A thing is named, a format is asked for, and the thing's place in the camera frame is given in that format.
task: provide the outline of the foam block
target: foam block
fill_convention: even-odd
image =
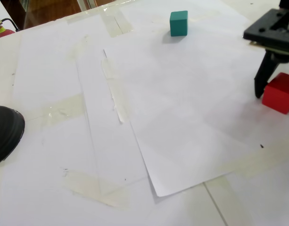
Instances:
[[[279,73],[266,86],[262,103],[280,113],[289,112],[289,74]]]
[[[172,12],[169,23],[171,36],[186,36],[188,32],[188,11]]]

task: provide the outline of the red fire extinguisher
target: red fire extinguisher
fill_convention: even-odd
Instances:
[[[6,35],[15,33],[14,31],[9,30],[9,29],[5,29],[5,28],[2,26],[2,24],[3,24],[3,22],[4,22],[5,20],[9,20],[9,21],[13,24],[14,28],[16,29],[16,32],[19,31],[19,28],[16,26],[16,24],[15,24],[11,19],[5,18],[5,19],[0,20],[0,37],[4,37],[4,36],[6,36]]]

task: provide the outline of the table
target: table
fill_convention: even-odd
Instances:
[[[277,0],[223,2],[251,21],[279,4]],[[106,9],[108,11],[112,7],[118,8],[118,5],[133,8],[134,1],[120,3],[123,1],[113,2],[33,29],[51,26],[59,21],[75,23],[86,20],[89,15],[100,15]],[[102,16],[102,19],[107,24],[110,36],[115,37],[122,33],[114,14]],[[11,103],[13,84],[21,36],[24,32],[0,39],[0,105],[13,106]],[[11,165],[11,161],[13,158],[10,156],[0,164],[0,188],[1,184],[5,183],[4,168]],[[289,225],[289,199],[287,199],[289,162],[280,167],[274,164],[273,167],[269,166],[268,170],[260,171],[249,178],[238,174],[216,178],[165,198],[158,198],[154,194],[152,185],[145,175],[144,163],[141,167],[139,170],[144,173],[144,177],[127,186],[130,205],[124,210],[65,191],[53,196],[48,192],[38,194],[47,196],[47,200],[51,201],[43,206],[32,205],[30,197],[26,197],[24,208],[27,210],[20,210],[14,205],[7,213],[5,212],[7,203],[1,200],[0,195],[0,225]],[[59,203],[56,207],[53,207],[53,199]]]

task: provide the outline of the wooden floor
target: wooden floor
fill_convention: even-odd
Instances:
[[[29,0],[25,29],[79,12],[76,0]]]
[[[77,0],[0,0],[22,30],[81,12]],[[101,6],[115,0],[94,0]]]

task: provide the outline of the black cable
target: black cable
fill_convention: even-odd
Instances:
[[[13,22],[13,20],[9,19],[9,18],[5,18],[5,19],[2,19],[2,22],[4,22],[5,20],[9,20],[12,25],[14,26],[14,28],[16,29],[16,32],[19,32],[20,29],[17,27],[17,25]]]

